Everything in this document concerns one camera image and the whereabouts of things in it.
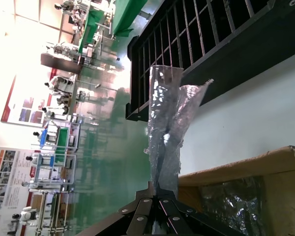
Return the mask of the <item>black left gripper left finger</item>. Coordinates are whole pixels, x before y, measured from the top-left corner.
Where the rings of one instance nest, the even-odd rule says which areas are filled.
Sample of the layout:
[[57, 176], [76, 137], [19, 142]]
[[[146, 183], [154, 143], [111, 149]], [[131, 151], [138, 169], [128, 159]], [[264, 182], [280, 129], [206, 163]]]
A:
[[149, 181], [147, 189], [137, 191], [135, 200], [121, 207], [87, 229], [79, 236], [143, 236], [151, 232], [149, 221], [153, 206], [154, 190]]

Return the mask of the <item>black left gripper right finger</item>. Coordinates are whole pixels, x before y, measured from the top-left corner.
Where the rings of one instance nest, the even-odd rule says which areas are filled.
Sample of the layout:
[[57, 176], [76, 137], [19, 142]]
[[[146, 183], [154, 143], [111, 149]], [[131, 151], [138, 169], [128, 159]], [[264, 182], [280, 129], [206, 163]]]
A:
[[243, 233], [178, 201], [173, 191], [156, 189], [159, 216], [166, 216], [170, 232], [185, 236], [242, 236]]

